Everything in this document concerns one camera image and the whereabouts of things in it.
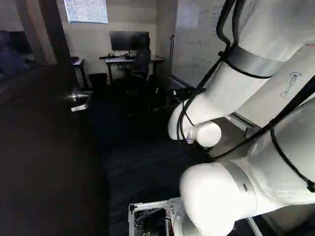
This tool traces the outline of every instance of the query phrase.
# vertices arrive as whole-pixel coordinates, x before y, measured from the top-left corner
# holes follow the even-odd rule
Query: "window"
[[[64,0],[69,22],[108,23],[105,0]]]

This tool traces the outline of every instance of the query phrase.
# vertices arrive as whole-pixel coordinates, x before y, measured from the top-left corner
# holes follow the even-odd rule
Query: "gray ring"
[[[261,77],[273,76],[286,63],[259,57],[239,46],[228,55],[228,61],[241,71]]]

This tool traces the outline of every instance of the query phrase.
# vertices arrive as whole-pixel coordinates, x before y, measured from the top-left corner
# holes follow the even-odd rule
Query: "metal frame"
[[[156,209],[156,208],[164,208],[167,212],[167,217],[170,217],[171,222],[169,220],[165,220],[165,230],[168,235],[168,226],[169,223],[174,226],[176,224],[176,228],[173,227],[175,236],[183,236],[183,223],[185,219],[186,212],[184,207],[182,206],[181,198],[172,198],[168,201],[160,201],[160,202],[152,202],[152,203],[136,203],[129,205],[129,214],[128,214],[128,222],[129,222],[129,236],[134,236],[134,213],[137,211],[148,210],[148,209]],[[248,224],[250,225],[253,233],[256,236],[263,236],[260,229],[256,225],[253,218],[246,219]]]
[[[134,213],[137,211],[164,208],[168,211],[167,201],[153,202],[153,203],[135,203],[129,205],[128,222],[129,222],[129,236],[134,236]]]

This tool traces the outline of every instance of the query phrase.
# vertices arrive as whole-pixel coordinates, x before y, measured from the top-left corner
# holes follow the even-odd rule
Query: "whiteboard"
[[[218,60],[225,44],[218,39],[216,27],[225,0],[179,0],[175,29],[172,74],[196,87]],[[240,19],[247,18],[255,1],[248,0]],[[232,14],[224,33],[232,40]]]
[[[225,44],[216,35],[216,26],[224,2],[225,0],[178,1],[172,74],[193,87],[198,85],[217,61],[218,52],[225,49]],[[246,2],[241,26],[255,3],[254,0]],[[224,33],[232,41],[231,25],[230,15]],[[263,127],[289,103],[314,74],[315,42],[309,42],[236,112]]]

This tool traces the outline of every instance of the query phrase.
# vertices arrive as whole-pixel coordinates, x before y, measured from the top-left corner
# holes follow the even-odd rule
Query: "desk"
[[[110,84],[113,84],[113,75],[111,66],[113,64],[132,64],[134,59],[126,59],[126,58],[107,58],[105,59],[105,63],[108,66],[108,76],[110,80]],[[157,76],[157,64],[163,63],[164,59],[158,56],[151,56],[151,63],[153,63],[153,76]]]
[[[79,58],[79,60],[74,62],[72,64],[72,66],[74,68],[79,68],[81,75],[82,75],[84,89],[87,89],[89,87],[89,85],[88,85],[87,76],[86,76],[85,71],[84,71],[84,59]]]

